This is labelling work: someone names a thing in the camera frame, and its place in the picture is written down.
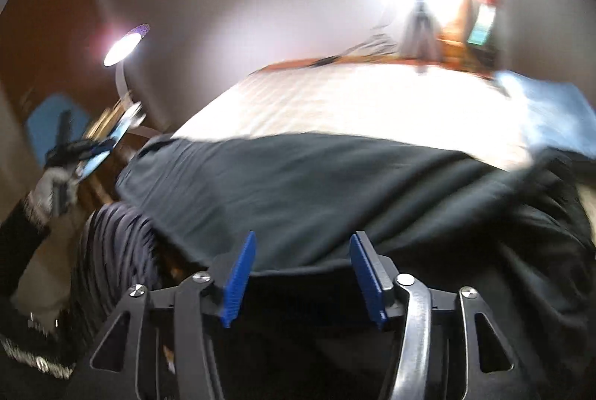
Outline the left gloved hand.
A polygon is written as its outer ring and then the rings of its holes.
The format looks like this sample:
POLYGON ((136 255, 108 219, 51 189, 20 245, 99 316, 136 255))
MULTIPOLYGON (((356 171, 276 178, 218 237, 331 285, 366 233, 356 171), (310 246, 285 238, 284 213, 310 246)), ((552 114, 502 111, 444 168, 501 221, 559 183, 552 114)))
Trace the left gloved hand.
POLYGON ((68 212, 78 201, 78 181, 64 168, 46 168, 27 195, 30 214, 39 225, 68 212))

